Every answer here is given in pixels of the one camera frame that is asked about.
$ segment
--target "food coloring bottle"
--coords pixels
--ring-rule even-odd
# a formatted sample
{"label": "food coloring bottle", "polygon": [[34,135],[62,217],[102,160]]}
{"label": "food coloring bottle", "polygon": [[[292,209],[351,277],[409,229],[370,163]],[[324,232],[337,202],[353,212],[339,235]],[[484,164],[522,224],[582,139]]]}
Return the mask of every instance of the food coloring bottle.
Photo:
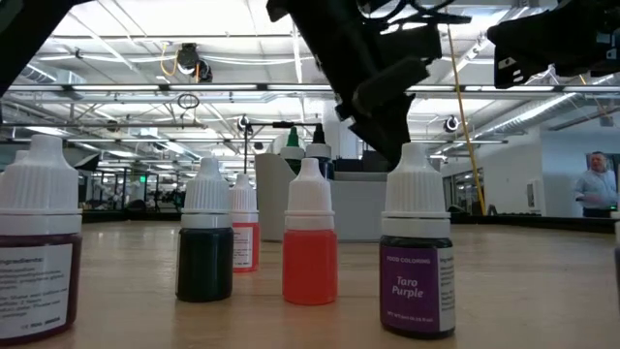
{"label": "food coloring bottle", "polygon": [[234,272],[255,271],[259,268],[261,232],[256,210],[256,191],[247,174],[238,174],[231,189],[231,221],[234,230],[232,267]]}
{"label": "food coloring bottle", "polygon": [[62,140],[33,136],[0,193],[0,346],[63,333],[78,312],[81,210]]}
{"label": "food coloring bottle", "polygon": [[306,146],[306,157],[319,160],[321,175],[333,180],[334,169],[331,162],[331,146],[326,144],[326,134],[323,132],[322,124],[316,126],[312,143]]}
{"label": "food coloring bottle", "polygon": [[289,164],[291,170],[298,175],[299,169],[301,169],[301,159],[305,157],[305,152],[299,147],[299,136],[295,127],[291,127],[287,146],[282,147],[280,156]]}
{"label": "food coloring bottle", "polygon": [[454,265],[441,175],[405,143],[387,176],[380,247],[381,323],[419,339],[454,333]]}
{"label": "food coloring bottle", "polygon": [[285,301],[327,304],[338,295],[338,242],[334,233],[329,182],[317,159],[303,159],[289,185],[283,243]]}
{"label": "food coloring bottle", "polygon": [[233,290],[233,223],[229,184],[208,155],[187,182],[176,272],[180,301],[218,301]]}
{"label": "food coloring bottle", "polygon": [[620,309],[620,208],[611,213],[611,218],[616,219],[616,282],[618,283],[618,308]]}

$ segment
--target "person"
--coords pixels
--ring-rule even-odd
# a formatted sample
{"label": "person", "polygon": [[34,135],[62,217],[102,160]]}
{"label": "person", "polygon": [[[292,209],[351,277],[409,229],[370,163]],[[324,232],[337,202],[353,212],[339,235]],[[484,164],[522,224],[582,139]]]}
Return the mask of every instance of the person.
{"label": "person", "polygon": [[609,218],[618,205],[614,171],[607,170],[607,158],[600,151],[590,155],[590,169],[584,172],[574,189],[575,199],[583,206],[583,216]]}

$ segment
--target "ceiling light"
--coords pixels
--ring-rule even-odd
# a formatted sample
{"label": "ceiling light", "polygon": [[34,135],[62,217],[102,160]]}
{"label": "ceiling light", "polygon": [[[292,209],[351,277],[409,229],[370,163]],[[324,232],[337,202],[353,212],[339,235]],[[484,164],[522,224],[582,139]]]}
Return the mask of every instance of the ceiling light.
{"label": "ceiling light", "polygon": [[163,147],[174,151],[175,153],[178,154],[184,154],[185,153],[185,148],[182,147],[181,145],[174,143],[174,142],[169,142],[169,143],[163,143],[162,144]]}
{"label": "ceiling light", "polygon": [[65,131],[59,130],[57,128],[52,128],[52,127],[31,126],[31,127],[26,127],[26,129],[30,131],[39,132],[39,133],[43,133],[43,134],[51,135],[51,136],[58,136],[58,137],[69,135],[69,133]]}
{"label": "ceiling light", "polygon": [[162,79],[162,80],[163,80],[163,81],[165,81],[166,83],[171,83],[171,81],[170,81],[170,80],[168,80],[168,79],[167,79],[166,77],[164,77],[164,76],[157,76],[157,77],[155,77],[155,78],[157,78],[157,79]]}
{"label": "ceiling light", "polygon": [[110,115],[110,114],[108,114],[108,113],[106,113],[106,112],[103,112],[103,111],[97,111],[97,110],[94,110],[94,112],[95,112],[96,114],[100,115],[100,116],[103,116],[103,117],[104,117],[104,118],[106,118],[106,119],[116,121],[116,118],[115,118],[114,116],[112,116],[112,115]]}
{"label": "ceiling light", "polygon": [[270,84],[267,86],[269,91],[292,91],[292,92],[305,92],[305,91],[322,91],[331,92],[331,86],[327,84]]}
{"label": "ceiling light", "polygon": [[100,148],[96,147],[96,146],[92,146],[90,144],[84,144],[84,143],[76,143],[77,145],[85,148],[85,149],[89,149],[89,150],[94,150],[94,151],[99,151],[101,150]]}
{"label": "ceiling light", "polygon": [[465,86],[465,92],[551,92],[556,86],[515,86],[496,88],[495,86]]}
{"label": "ceiling light", "polygon": [[620,92],[620,86],[566,86],[564,91],[581,93]]}
{"label": "ceiling light", "polygon": [[73,85],[75,91],[157,91],[158,85],[123,85],[123,84],[110,84],[110,85]]}
{"label": "ceiling light", "polygon": [[160,140],[160,139],[122,139],[120,140],[123,143],[166,143],[170,140]]}
{"label": "ceiling light", "polygon": [[172,91],[256,91],[255,84],[236,84],[236,83],[205,83],[205,84],[174,84],[170,85]]}
{"label": "ceiling light", "polygon": [[9,91],[62,91],[61,85],[52,85],[52,84],[38,84],[38,85],[12,85],[9,87]]}
{"label": "ceiling light", "polygon": [[138,156],[137,154],[133,152],[122,151],[122,150],[108,150],[108,153],[112,155],[120,156],[120,157],[137,157]]}
{"label": "ceiling light", "polygon": [[100,139],[68,139],[71,143],[114,143],[116,140],[100,140]]}
{"label": "ceiling light", "polygon": [[415,85],[407,88],[409,92],[454,92],[454,86],[452,85]]}

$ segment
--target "wooden table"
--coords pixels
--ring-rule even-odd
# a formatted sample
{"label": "wooden table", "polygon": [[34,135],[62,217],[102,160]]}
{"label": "wooden table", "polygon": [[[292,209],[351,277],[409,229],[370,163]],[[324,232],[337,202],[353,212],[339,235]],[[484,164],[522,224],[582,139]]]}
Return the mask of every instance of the wooden table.
{"label": "wooden table", "polygon": [[620,348],[612,236],[455,226],[456,335],[416,341],[379,322],[377,244],[340,245],[340,298],[304,307],[280,296],[280,245],[233,296],[174,297],[178,225],[84,226],[78,317],[25,348]]}

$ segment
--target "ceiling duct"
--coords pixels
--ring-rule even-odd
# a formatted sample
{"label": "ceiling duct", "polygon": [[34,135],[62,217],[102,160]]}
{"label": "ceiling duct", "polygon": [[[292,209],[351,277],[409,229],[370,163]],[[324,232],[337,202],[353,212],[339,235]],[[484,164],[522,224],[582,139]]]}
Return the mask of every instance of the ceiling duct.
{"label": "ceiling duct", "polygon": [[56,69],[43,65],[27,64],[19,73],[19,76],[35,83],[55,83],[55,84],[83,84],[86,79],[78,74],[64,70]]}
{"label": "ceiling duct", "polygon": [[[604,82],[614,85],[620,81],[616,76],[608,76],[596,79],[592,84],[599,85]],[[485,126],[483,131],[476,133],[476,138],[489,133],[513,133],[526,130],[529,127],[546,122],[564,112],[572,111],[575,106],[596,106],[595,101],[588,101],[580,93],[566,93],[559,97],[553,97],[544,101],[530,102],[503,117],[496,119],[494,125]]]}

